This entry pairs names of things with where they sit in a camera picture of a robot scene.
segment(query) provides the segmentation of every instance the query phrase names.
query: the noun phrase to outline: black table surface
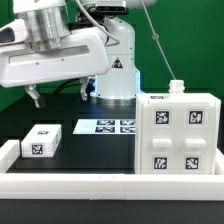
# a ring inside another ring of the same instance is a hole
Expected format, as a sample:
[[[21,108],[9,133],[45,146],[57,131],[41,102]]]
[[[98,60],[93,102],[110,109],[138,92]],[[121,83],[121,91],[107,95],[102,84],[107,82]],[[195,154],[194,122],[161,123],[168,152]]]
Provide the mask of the black table surface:
[[[19,157],[9,173],[134,173],[134,135],[74,135],[78,119],[134,119],[135,105],[80,102],[74,94],[45,95],[37,109],[25,96],[0,112],[0,146],[23,140],[35,124],[61,124],[53,158]],[[218,146],[223,151],[223,110]],[[219,201],[0,200],[0,223],[222,223]]]

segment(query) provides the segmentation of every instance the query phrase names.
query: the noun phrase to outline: white box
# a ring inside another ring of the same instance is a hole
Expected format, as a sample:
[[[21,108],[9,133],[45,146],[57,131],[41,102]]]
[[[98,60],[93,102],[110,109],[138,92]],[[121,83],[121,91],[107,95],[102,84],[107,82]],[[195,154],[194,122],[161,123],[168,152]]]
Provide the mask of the white box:
[[[221,101],[211,94],[139,94],[137,174],[214,174]]]
[[[19,140],[8,140],[0,148],[0,173],[6,173],[20,155]]]
[[[53,157],[61,140],[61,125],[35,125],[22,141],[22,157]]]

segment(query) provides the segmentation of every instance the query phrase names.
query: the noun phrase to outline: warning label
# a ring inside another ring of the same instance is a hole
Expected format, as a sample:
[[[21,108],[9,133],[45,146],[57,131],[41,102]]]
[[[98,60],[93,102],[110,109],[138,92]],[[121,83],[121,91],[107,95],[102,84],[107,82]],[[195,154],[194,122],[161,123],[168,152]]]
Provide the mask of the warning label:
[[[114,64],[112,65],[112,68],[120,68],[120,69],[123,68],[123,66],[122,66],[121,61],[120,61],[119,58],[116,59],[116,61],[115,61]]]

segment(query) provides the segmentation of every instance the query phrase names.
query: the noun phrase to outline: green backdrop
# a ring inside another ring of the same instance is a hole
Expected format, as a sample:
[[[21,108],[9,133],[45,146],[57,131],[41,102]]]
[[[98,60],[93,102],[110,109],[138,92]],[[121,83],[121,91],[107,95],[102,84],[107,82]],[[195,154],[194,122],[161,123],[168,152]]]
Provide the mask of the green backdrop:
[[[70,20],[75,3],[69,3]],[[161,45],[185,92],[210,92],[224,100],[224,4],[223,0],[158,0],[149,9]],[[14,19],[11,0],[0,1],[0,26]],[[171,78],[143,10],[122,17],[136,30],[136,66],[145,92],[167,92]],[[51,93],[59,83],[40,85]],[[23,88],[0,87],[0,110],[24,95]]]

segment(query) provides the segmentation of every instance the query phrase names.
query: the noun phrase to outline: small white box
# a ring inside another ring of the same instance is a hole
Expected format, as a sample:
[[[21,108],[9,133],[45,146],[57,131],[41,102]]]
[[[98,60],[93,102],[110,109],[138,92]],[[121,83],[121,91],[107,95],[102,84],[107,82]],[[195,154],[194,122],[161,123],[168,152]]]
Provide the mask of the small white box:
[[[61,140],[61,125],[35,125],[22,141],[22,157],[53,157]]]
[[[6,173],[19,155],[19,140],[8,140],[2,148],[0,148],[0,173]]]

